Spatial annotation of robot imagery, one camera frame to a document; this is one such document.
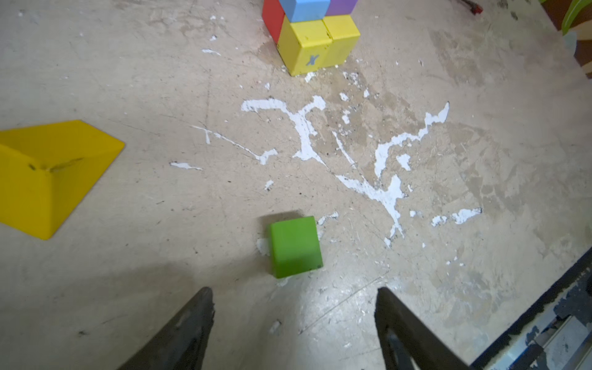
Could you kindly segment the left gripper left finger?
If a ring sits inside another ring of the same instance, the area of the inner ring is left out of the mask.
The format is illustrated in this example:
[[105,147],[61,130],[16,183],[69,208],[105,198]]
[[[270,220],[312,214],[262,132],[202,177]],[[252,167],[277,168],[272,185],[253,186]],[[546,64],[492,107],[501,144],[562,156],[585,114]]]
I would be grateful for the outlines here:
[[214,325],[213,291],[203,287],[122,369],[201,369]]

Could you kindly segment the yellow cube block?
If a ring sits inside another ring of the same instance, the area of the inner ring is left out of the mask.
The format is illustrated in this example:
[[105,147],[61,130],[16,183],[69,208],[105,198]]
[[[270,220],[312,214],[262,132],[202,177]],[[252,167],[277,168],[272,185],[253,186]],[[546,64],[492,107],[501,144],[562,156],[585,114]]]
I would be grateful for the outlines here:
[[288,73],[299,76],[320,69],[331,44],[322,20],[291,23],[285,16],[277,50]]
[[331,45],[322,62],[322,68],[338,66],[347,60],[361,36],[351,15],[328,16],[323,23],[331,38]]

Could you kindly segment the purple cube block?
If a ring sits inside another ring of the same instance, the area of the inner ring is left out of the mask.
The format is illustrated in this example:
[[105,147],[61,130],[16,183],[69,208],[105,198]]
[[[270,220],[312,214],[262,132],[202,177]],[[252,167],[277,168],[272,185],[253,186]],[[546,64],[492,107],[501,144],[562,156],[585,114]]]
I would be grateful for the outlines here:
[[331,0],[326,16],[351,15],[358,0]]

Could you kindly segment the green cube block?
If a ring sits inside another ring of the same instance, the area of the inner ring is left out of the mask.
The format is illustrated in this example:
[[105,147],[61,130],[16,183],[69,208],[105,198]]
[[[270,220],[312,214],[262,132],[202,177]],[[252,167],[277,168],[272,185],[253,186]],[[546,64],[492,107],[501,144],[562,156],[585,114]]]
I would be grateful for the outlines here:
[[317,223],[300,217],[268,227],[272,268],[277,279],[288,278],[323,267]]

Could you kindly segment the blue letter cube block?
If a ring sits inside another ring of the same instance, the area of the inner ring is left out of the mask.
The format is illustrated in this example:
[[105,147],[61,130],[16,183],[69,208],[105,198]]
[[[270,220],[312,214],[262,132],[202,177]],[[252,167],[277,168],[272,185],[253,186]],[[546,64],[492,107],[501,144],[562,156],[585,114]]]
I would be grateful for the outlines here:
[[280,0],[282,9],[291,23],[323,19],[330,2],[330,0]]

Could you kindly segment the red rectangular block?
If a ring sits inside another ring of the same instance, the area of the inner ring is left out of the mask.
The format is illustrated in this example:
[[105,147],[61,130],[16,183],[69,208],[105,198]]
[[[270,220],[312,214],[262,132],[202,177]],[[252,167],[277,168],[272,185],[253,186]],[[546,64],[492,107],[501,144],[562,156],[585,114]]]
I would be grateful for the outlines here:
[[279,0],[265,0],[262,19],[275,44],[278,44],[285,19],[285,11]]

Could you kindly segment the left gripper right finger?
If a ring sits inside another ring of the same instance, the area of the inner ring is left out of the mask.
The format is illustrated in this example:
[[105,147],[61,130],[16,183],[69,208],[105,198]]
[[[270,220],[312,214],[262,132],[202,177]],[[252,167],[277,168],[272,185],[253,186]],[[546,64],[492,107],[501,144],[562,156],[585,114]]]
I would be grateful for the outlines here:
[[375,324],[387,369],[468,369],[387,287],[378,289]]

